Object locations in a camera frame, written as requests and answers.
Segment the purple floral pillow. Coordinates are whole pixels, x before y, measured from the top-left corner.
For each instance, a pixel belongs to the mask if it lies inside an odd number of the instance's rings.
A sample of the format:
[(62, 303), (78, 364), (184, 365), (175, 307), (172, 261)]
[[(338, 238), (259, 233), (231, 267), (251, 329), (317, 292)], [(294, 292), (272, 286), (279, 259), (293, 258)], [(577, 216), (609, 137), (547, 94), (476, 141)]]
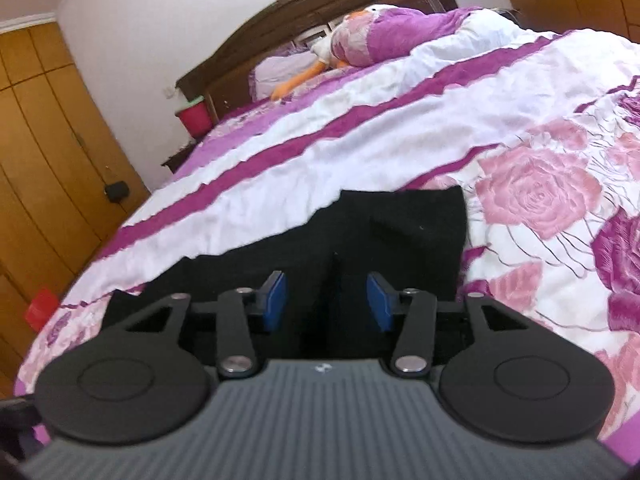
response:
[(370, 6), (343, 18), (332, 32), (330, 53), (354, 67), (402, 58), (424, 42), (454, 34), (474, 11), (425, 14), (403, 6)]

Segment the black knit cardigan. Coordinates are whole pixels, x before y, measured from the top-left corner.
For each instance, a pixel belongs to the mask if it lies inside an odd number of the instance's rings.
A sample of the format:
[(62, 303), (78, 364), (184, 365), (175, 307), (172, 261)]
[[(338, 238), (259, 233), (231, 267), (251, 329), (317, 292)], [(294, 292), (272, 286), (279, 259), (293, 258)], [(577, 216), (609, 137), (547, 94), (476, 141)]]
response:
[(342, 192), (303, 226), (220, 256), (183, 258), (139, 296), (119, 287), (102, 320), (110, 327), (173, 292), (210, 301), (258, 287), (274, 271), (288, 279), (280, 325), (250, 330), (259, 359), (359, 360), (392, 354), (393, 334), (378, 328), (366, 281), (378, 272), (393, 288), (425, 290), (440, 300), (458, 288), (468, 217), (461, 188), (393, 193)]

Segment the purple floral bed quilt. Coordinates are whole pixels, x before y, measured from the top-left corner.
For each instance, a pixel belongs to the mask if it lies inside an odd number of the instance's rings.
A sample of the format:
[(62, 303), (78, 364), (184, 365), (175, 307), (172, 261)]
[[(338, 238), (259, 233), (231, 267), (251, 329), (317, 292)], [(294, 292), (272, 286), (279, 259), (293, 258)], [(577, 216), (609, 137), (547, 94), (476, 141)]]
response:
[(224, 119), (73, 284), (17, 373), (96, 336), (115, 290), (184, 257), (306, 223), (346, 190), (462, 189), (460, 285), (595, 354), (615, 400), (602, 430), (639, 458), (639, 47), (610, 32), (442, 16), (407, 56), (334, 70)]

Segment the red plastic stool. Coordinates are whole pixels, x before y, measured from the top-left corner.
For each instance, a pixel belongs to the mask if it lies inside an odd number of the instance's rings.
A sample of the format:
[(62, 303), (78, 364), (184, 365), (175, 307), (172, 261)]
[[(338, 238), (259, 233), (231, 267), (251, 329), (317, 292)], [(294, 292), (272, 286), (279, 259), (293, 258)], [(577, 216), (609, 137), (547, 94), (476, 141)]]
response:
[(32, 330), (39, 333), (59, 306), (60, 300), (54, 292), (46, 288), (40, 289), (25, 311), (25, 321)]

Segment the orange white plush toy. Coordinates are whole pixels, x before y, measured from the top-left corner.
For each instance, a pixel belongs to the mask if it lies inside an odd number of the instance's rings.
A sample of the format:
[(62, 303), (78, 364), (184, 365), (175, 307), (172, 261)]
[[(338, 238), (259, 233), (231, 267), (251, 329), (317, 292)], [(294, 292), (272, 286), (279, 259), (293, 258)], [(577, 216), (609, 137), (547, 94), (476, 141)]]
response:
[(274, 88), (270, 94), (271, 101), (279, 101), (285, 96), (293, 92), (296, 88), (307, 82), (309, 79), (317, 77), (330, 68), (342, 68), (348, 67), (341, 58), (337, 58), (332, 51), (332, 40), (336, 32), (341, 32), (346, 29), (348, 25), (355, 24), (361, 25), (364, 21), (373, 21), (377, 18), (382, 11), (396, 9), (396, 6), (391, 4), (377, 3), (372, 6), (367, 6), (362, 10), (357, 10), (352, 13), (346, 14), (344, 18), (337, 25), (336, 29), (333, 29), (328, 36), (323, 37), (311, 48), (316, 56), (316, 62), (303, 70), (301, 73), (293, 76), (289, 80), (282, 82), (276, 88)]

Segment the dark wooden headboard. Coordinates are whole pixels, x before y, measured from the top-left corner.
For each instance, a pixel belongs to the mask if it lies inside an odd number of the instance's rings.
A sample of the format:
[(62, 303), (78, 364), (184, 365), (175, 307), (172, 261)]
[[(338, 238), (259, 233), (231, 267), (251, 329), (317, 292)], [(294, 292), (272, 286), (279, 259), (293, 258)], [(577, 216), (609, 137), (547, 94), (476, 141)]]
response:
[(216, 119), (250, 102), (248, 73), (277, 48), (317, 36), (338, 18), (388, 3), (425, 13), (454, 10), (456, 0), (277, 0), (238, 28), (217, 51), (176, 82), (187, 100), (205, 99)]

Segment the dark wooden nightstand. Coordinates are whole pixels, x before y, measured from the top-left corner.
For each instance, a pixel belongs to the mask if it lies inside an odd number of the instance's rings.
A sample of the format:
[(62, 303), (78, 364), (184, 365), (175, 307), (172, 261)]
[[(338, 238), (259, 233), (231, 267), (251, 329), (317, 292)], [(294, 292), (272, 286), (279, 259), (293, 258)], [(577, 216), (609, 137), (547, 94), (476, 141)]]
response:
[(182, 148), (179, 148), (175, 154), (172, 154), (162, 162), (162, 167), (167, 168), (172, 174), (175, 174), (180, 167), (189, 159), (193, 151), (198, 147), (200, 141), (192, 140)]

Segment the red plastic bucket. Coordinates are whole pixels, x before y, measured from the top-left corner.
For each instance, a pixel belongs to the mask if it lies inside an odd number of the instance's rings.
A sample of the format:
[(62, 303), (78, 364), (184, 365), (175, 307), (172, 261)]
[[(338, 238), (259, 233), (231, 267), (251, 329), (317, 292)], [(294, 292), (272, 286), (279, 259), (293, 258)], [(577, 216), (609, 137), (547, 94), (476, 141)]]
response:
[(177, 110), (175, 116), (195, 140), (206, 136), (215, 125), (212, 116), (209, 114), (205, 99), (202, 96), (190, 101), (186, 106)]

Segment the light purple pillow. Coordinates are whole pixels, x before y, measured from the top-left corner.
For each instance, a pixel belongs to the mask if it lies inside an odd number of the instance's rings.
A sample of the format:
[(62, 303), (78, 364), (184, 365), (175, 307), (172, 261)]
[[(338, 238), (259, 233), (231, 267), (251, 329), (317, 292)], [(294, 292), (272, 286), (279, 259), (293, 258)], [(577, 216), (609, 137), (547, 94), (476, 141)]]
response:
[(248, 90), (254, 102), (268, 99), (279, 84), (309, 70), (319, 58), (311, 50), (293, 50), (269, 55), (248, 75)]

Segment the orange wooden wardrobe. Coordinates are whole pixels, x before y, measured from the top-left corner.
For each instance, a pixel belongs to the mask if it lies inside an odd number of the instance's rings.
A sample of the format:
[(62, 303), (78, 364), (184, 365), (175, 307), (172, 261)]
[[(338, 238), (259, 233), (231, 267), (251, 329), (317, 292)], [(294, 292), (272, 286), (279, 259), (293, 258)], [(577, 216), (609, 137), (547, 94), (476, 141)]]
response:
[[(125, 181), (112, 204), (104, 186)], [(36, 333), (24, 314), (70, 285), (149, 196), (82, 80), (61, 29), (1, 36), (1, 394), (12, 396)]]

